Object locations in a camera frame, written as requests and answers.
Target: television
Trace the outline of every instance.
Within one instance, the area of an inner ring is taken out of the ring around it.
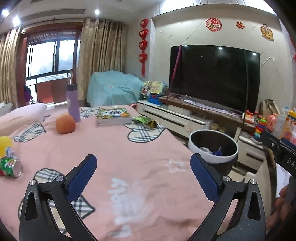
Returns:
[[[179,46],[170,52],[170,92],[237,112],[255,112],[260,84],[260,55],[249,50],[185,45],[171,82]]]

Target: pink strap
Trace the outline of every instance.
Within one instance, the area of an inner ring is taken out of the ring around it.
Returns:
[[[179,64],[179,61],[180,61],[180,57],[181,57],[181,50],[182,50],[182,45],[179,46],[179,51],[178,51],[178,56],[177,56],[177,60],[176,60],[176,63],[175,63],[174,72],[173,72],[172,79],[171,79],[171,82],[170,82],[170,86],[169,86],[169,89],[168,89],[167,100],[168,100],[168,96],[169,96],[169,93],[170,93],[170,89],[172,88],[173,80],[175,79],[175,76],[176,76],[177,67],[178,67],[178,64]]]

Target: yellow toy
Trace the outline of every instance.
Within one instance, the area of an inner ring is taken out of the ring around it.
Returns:
[[[12,140],[9,137],[0,137],[0,158],[5,156],[7,147],[12,147]]]

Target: screw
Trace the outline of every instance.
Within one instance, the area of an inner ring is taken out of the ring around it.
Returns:
[[[257,184],[257,181],[254,180],[254,179],[251,179],[251,180],[250,180],[250,183],[253,184],[253,185],[256,185],[256,184]]]
[[[57,176],[56,181],[57,181],[57,182],[60,182],[60,181],[62,181],[63,179],[64,179],[63,176]]]
[[[33,186],[36,183],[36,181],[33,179],[29,182],[30,186]]]
[[[229,181],[230,181],[230,177],[229,177],[229,176],[223,176],[223,177],[222,177],[222,180],[223,180],[224,182],[229,182]]]

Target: white cabinet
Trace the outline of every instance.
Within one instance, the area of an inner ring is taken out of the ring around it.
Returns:
[[[254,144],[250,139],[240,136],[237,144],[239,146],[238,162],[241,167],[256,173],[266,160],[262,146]]]
[[[159,106],[147,101],[138,101],[137,111],[141,115],[151,117],[164,127],[185,137],[189,137],[194,131],[205,129],[206,123],[208,123],[202,118],[186,116],[169,110],[166,105]]]

